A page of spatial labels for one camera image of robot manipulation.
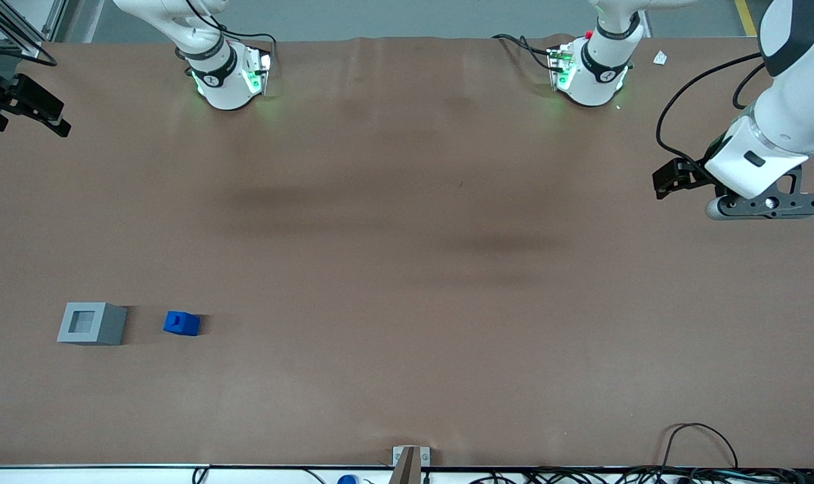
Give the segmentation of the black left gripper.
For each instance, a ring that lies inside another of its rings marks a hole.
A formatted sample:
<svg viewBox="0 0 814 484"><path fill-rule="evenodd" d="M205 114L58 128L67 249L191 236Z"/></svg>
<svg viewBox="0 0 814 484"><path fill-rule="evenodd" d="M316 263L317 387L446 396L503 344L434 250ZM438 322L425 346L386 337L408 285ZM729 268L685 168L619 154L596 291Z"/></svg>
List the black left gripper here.
<svg viewBox="0 0 814 484"><path fill-rule="evenodd" d="M652 181L655 198L659 201L678 190L693 190L716 184L701 160L693 159L671 159L653 172Z"/></svg>

